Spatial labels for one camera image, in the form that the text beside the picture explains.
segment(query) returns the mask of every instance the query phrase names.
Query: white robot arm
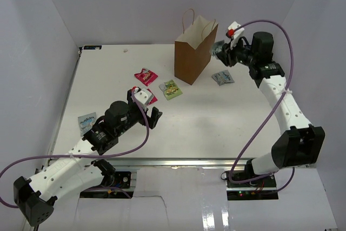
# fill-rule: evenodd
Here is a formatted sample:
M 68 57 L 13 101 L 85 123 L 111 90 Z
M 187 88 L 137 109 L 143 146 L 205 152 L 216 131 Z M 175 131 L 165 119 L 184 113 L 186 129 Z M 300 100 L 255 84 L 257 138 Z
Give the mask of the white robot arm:
M 216 42 L 211 54 L 224 65 L 232 67 L 237 62 L 249 67 L 250 77 L 267 98 L 273 108 L 286 92 L 275 111 L 281 137 L 273 145 L 271 152 L 248 161 L 245 166 L 246 179 L 272 173 L 285 167 L 315 163 L 325 137 L 322 127 L 314 127 L 301 112 L 292 92 L 285 89 L 286 78 L 281 66 L 273 61 L 274 39 L 268 32 L 256 32 L 251 45 L 243 37 L 244 28 L 236 30 L 240 24 L 233 22 L 226 36 L 229 43 Z
M 132 92 L 138 105 L 132 100 Z M 14 182 L 15 203 L 31 226 L 45 221 L 54 211 L 55 204 L 90 187 L 114 184 L 116 171 L 100 156 L 116 145 L 118 138 L 136 123 L 145 125 L 141 109 L 149 127 L 156 126 L 162 112 L 153 107 L 151 117 L 147 115 L 147 104 L 152 98 L 153 94 L 146 89 L 129 90 L 128 103 L 114 102 L 71 148 L 67 153 L 69 157 L 58 159 L 28 179 L 21 176 Z

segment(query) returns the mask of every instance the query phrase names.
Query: pink snack packet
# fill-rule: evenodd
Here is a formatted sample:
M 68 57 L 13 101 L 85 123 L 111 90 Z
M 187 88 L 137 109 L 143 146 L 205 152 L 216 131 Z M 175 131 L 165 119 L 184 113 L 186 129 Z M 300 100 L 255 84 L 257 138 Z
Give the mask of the pink snack packet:
M 158 77 L 156 73 L 143 68 L 140 73 L 136 73 L 135 77 L 139 79 L 144 85 L 149 86 Z

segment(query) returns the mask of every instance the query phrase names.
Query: green snack packet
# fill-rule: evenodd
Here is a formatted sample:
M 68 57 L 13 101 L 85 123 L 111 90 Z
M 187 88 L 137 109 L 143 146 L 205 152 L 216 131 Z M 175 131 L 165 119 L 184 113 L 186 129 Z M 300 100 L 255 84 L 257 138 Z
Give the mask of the green snack packet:
M 173 80 L 160 84 L 159 88 L 162 90 L 167 100 L 183 94 Z

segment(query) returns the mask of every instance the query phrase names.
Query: red snack packet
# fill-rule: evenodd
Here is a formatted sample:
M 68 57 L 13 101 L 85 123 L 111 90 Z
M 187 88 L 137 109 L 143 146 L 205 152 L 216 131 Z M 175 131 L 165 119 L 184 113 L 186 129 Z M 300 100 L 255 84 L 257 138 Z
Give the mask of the red snack packet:
M 155 103 L 156 101 L 157 101 L 157 98 L 154 95 L 154 97 L 152 98 L 152 100 L 149 102 L 148 105 L 151 105 L 151 104 Z
M 151 70 L 143 68 L 141 73 L 135 74 L 135 77 L 144 85 L 149 86 L 150 83 L 153 82 L 158 76 Z

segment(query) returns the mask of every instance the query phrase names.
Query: white table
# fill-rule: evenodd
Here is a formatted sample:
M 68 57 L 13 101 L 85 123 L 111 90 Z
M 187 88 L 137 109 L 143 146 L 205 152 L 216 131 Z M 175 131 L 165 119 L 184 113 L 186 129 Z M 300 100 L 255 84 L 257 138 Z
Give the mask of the white table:
M 144 87 L 134 77 L 143 67 L 158 74 L 149 85 L 158 101 L 149 108 L 156 106 L 163 116 L 150 132 L 148 143 L 127 157 L 236 158 L 271 110 L 248 68 L 241 64 L 226 68 L 212 58 L 196 82 L 188 85 L 174 77 L 173 44 L 103 45 L 100 50 L 82 52 L 53 154 L 66 153 L 81 138 L 79 116 L 96 112 L 99 117 L 112 102 L 126 101 L 127 91 L 133 86 Z M 235 83 L 219 87 L 211 75 L 225 69 Z M 167 101 L 158 86 L 171 79 L 183 95 Z M 279 136 L 273 117 L 244 157 L 267 153 Z M 145 127 L 137 124 L 106 154 L 132 149 L 144 137 Z

